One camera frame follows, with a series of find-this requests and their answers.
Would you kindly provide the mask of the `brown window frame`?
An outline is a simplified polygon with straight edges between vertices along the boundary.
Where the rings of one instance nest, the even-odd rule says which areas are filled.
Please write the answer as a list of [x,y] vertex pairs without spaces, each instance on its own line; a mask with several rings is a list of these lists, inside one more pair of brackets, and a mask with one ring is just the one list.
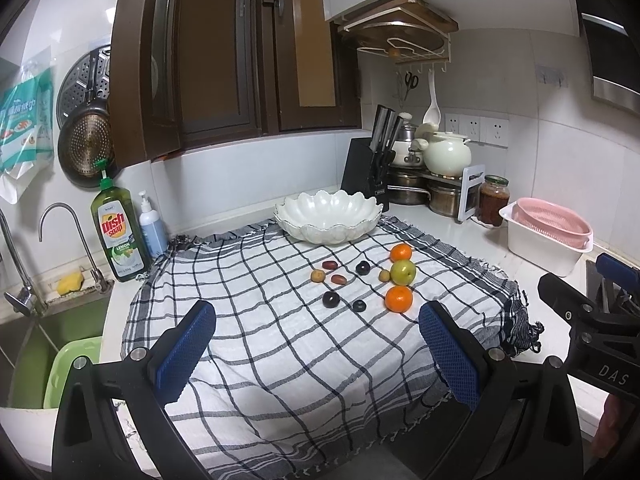
[[116,162],[361,124],[356,53],[324,0],[117,0]]

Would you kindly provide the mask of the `green apple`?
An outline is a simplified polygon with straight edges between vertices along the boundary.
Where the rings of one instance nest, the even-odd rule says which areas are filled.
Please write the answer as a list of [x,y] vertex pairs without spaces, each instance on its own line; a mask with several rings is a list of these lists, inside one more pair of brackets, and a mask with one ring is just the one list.
[[409,259],[395,261],[390,267],[390,279],[395,285],[409,286],[416,278],[416,266]]

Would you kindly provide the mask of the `white scalloped ceramic bowl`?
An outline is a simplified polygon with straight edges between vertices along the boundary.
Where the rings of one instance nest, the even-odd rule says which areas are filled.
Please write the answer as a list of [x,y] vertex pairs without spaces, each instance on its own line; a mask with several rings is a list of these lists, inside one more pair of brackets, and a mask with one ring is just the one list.
[[314,245],[341,245],[359,240],[378,225],[383,205],[361,192],[320,190],[285,197],[274,208],[278,226],[289,236]]

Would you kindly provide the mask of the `orange tangerine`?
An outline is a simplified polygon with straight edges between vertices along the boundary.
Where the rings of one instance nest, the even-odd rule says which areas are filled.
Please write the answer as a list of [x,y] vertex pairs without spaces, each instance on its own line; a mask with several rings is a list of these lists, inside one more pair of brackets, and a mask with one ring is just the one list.
[[390,250],[391,262],[410,260],[411,257],[412,257],[412,247],[407,243],[397,244]]
[[384,304],[387,310],[395,313],[407,312],[413,303],[413,293],[408,286],[395,285],[385,294]]

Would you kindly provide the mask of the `hanging steamer plate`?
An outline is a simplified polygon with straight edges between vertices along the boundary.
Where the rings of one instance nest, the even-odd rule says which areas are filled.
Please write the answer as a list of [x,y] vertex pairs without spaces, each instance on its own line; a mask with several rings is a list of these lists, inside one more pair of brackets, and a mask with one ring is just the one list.
[[86,102],[89,79],[93,75],[94,95],[108,99],[110,95],[111,46],[104,44],[86,53],[67,72],[56,100],[56,119],[62,128],[66,119]]

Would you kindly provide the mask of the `dark plum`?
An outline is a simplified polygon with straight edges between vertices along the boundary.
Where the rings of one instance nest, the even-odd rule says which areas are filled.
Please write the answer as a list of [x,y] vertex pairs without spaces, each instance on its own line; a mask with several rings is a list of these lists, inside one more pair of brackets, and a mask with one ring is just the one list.
[[322,296],[322,304],[329,309],[336,308],[341,303],[341,297],[337,292],[328,290]]
[[371,271],[371,266],[367,261],[360,261],[356,266],[356,272],[359,275],[367,275]]

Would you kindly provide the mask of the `blue pump soap bottle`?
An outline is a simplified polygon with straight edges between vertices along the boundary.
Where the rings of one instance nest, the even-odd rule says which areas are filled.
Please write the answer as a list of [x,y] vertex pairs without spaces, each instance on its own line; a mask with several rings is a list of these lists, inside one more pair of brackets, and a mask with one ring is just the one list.
[[141,200],[140,228],[151,258],[156,259],[167,250],[167,234],[163,220],[151,204],[148,194],[145,191],[141,191],[139,197]]

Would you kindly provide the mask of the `green dish soap bottle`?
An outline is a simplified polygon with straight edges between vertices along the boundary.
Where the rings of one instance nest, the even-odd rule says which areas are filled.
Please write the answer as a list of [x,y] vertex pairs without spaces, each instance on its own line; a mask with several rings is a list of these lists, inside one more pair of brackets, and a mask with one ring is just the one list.
[[107,263],[120,282],[134,280],[149,271],[150,257],[134,212],[130,192],[114,185],[107,174],[107,160],[94,165],[101,174],[100,192],[91,203],[91,215]]

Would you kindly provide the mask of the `small dark green fruit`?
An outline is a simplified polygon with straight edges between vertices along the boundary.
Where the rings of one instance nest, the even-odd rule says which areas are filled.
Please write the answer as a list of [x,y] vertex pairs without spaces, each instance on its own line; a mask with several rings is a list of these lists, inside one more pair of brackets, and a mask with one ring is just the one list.
[[355,312],[363,312],[367,309],[367,305],[363,300],[356,300],[352,303],[352,310]]

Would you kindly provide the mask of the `glass jar red sauce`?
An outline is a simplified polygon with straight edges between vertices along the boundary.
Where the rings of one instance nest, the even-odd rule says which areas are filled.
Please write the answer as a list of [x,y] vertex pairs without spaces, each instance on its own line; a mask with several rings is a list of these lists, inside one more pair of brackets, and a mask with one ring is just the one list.
[[480,186],[478,220],[491,226],[501,226],[503,218],[499,211],[509,203],[509,200],[509,180],[494,174],[486,174],[484,183]]

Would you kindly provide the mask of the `white pot with lid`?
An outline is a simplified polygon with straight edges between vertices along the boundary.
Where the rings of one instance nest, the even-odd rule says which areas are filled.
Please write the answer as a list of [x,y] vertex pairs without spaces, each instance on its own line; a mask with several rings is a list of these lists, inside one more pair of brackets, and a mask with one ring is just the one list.
[[395,168],[418,169],[423,166],[422,152],[412,147],[416,138],[416,126],[412,123],[412,115],[407,112],[399,114],[401,125],[396,134],[393,146],[395,156],[390,166]]

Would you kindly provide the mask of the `steel pot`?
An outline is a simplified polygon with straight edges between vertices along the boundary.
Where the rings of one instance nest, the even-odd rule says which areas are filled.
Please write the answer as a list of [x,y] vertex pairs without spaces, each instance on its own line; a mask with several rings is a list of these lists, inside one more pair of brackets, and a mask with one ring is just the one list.
[[431,182],[427,183],[426,190],[430,194],[428,208],[431,211],[441,216],[457,218],[460,207],[460,188],[450,184]]
[[416,170],[392,168],[387,174],[388,201],[397,205],[427,205],[431,199],[423,174]]

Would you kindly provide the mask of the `steel pot lower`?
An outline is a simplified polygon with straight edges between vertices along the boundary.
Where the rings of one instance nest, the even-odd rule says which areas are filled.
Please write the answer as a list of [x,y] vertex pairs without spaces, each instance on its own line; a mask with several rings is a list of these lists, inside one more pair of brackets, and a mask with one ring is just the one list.
[[426,190],[430,194],[428,208],[431,211],[441,216],[457,218],[460,207],[460,188],[450,184],[431,182],[427,183]]

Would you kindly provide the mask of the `yellow longan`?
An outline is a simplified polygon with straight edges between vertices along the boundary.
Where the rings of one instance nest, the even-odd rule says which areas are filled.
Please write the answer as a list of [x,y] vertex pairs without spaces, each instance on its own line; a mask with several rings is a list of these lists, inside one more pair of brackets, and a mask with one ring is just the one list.
[[387,270],[381,270],[380,273],[378,274],[378,279],[383,283],[389,282],[390,272],[388,272]]
[[322,270],[313,270],[310,279],[314,283],[322,283],[326,279],[326,274]]

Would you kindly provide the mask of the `black kitchen scissors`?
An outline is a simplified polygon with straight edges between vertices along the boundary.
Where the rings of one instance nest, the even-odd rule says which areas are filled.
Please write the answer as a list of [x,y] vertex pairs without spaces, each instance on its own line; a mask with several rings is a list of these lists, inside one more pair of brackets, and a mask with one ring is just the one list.
[[405,90],[402,92],[402,95],[401,95],[404,98],[404,100],[408,98],[410,91],[415,89],[418,86],[419,82],[420,82],[420,77],[417,74],[414,74],[413,72],[405,73],[405,76],[404,76]]

